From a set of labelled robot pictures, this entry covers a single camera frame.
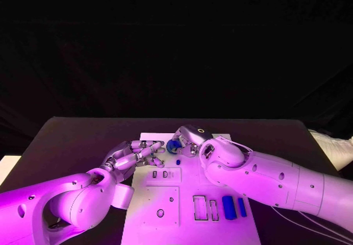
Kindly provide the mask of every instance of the white cloth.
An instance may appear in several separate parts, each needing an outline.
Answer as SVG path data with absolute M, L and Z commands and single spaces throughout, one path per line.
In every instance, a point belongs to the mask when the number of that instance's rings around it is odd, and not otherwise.
M 329 135 L 309 130 L 336 169 L 342 170 L 353 161 L 353 137 L 349 140 L 332 138 Z

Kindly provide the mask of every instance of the white cable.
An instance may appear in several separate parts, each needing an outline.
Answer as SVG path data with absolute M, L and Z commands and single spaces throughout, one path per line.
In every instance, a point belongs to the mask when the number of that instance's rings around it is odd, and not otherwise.
M 342 239 L 339 239 L 339 238 L 336 238 L 336 237 L 333 237 L 333 236 L 330 236 L 330 235 L 327 235 L 327 234 L 324 234 L 324 233 L 322 233 L 320 231 L 316 231 L 316 230 L 313 230 L 312 228 L 307 228 L 306 226 L 303 226 L 301 224 L 299 224 L 299 223 L 296 223 L 293 220 L 290 220 L 277 210 L 275 210 L 275 208 L 274 207 L 271 207 L 273 208 L 273 210 L 291 222 L 291 223 L 294 223 L 294 224 L 297 224 L 299 226 L 301 226 L 303 228 L 306 228 L 307 230 L 310 230 L 310 231 L 313 231 L 313 232 L 316 232 L 316 233 L 319 233 L 320 235 L 323 235 L 323 236 L 326 236 L 326 237 L 329 237 L 329 238 L 332 238 L 332 239 L 335 239 L 335 240 L 337 240 L 337 241 L 340 241 L 342 243 L 345 243 L 345 244 L 348 244 L 348 245 L 353 245 L 352 243 L 349 243 L 349 242 L 346 242 L 346 241 L 343 241 Z
M 345 239 L 348 239 L 349 241 L 353 242 L 353 239 L 350 239 L 349 237 L 343 236 L 339 232 L 336 232 L 335 230 L 332 230 L 329 227 L 326 227 L 324 225 L 322 225 L 317 221 L 314 221 L 301 211 L 299 211 L 300 214 L 312 221 L 314 222 L 319 226 L 322 226 L 323 228 L 326 228 L 330 232 L 333 232 L 336 235 L 339 235 L 340 237 L 343 237 Z

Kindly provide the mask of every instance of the robotic arm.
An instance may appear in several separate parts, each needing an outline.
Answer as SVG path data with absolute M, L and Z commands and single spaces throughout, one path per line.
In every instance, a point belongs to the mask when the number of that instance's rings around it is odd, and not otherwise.
M 110 206 L 127 209 L 133 187 L 120 184 L 137 166 L 165 167 L 152 156 L 162 153 L 163 141 L 123 142 L 98 168 L 0 194 L 0 244 L 61 244 L 94 228 Z M 59 218 L 48 225 L 44 211 Z
M 202 128 L 186 125 L 167 142 L 170 153 L 199 154 L 209 181 L 258 202 L 310 213 L 353 232 L 353 181 L 260 153 Z

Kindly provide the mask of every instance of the black curtain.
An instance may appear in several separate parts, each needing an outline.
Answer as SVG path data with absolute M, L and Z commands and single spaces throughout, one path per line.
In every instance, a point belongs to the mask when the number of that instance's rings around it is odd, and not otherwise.
M 296 118 L 352 136 L 352 4 L 0 3 L 0 148 L 52 116 Z

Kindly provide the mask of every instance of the table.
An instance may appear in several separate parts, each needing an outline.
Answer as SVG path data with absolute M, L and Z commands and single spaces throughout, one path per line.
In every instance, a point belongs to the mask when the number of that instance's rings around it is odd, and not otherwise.
M 121 141 L 139 139 L 142 132 L 173 133 L 185 124 L 199 125 L 214 133 L 229 133 L 232 140 L 255 151 L 339 176 L 304 124 L 297 120 L 54 117 L 22 155 L 0 192 L 85 173 L 100 166 L 107 152 Z M 271 207 L 254 200 L 251 207 L 263 244 L 342 244 L 296 226 Z M 280 211 L 303 221 L 296 211 Z M 111 207 L 100 225 L 64 244 L 120 244 L 124 219 L 126 211 Z M 317 229 L 314 224 L 307 222 L 306 225 Z

